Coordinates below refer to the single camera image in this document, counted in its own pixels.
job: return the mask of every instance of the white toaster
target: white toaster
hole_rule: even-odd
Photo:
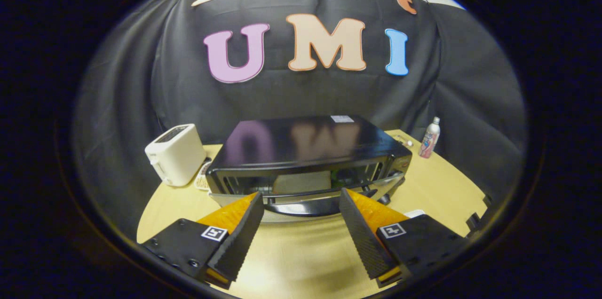
[[[144,149],[163,183],[187,185],[207,157],[194,124],[170,128]]]

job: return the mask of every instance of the blue letter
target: blue letter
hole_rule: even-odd
[[[386,29],[385,35],[389,37],[391,44],[391,61],[385,66],[385,70],[395,76],[405,76],[408,74],[406,67],[406,41],[408,36],[404,32],[393,29]]]

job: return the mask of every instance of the orange soft pad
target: orange soft pad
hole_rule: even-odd
[[[228,234],[232,234],[236,226],[238,226],[243,215],[249,208],[251,201],[258,192],[249,194],[245,198],[234,201],[234,203],[225,205],[221,209],[200,218],[197,222],[207,226],[215,226],[217,228],[225,228]]]
[[[402,215],[398,211],[389,209],[389,207],[386,207],[374,199],[370,199],[349,189],[347,192],[349,192],[349,196],[351,196],[355,206],[359,209],[359,213],[362,214],[365,222],[368,224],[374,235],[376,235],[376,230],[378,230],[378,228],[409,219],[407,216]]]

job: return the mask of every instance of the toaster oven handle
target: toaster oven handle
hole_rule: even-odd
[[[376,189],[360,192],[366,197],[376,194]],[[339,198],[331,197],[316,200],[299,201],[289,204],[264,204],[264,209],[273,213],[290,216],[327,216],[339,213]]]

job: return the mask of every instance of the toaster oven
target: toaster oven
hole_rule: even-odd
[[[360,116],[249,120],[232,130],[206,178],[219,205],[261,192],[263,221],[307,220],[339,213],[343,187],[387,204],[411,158]]]

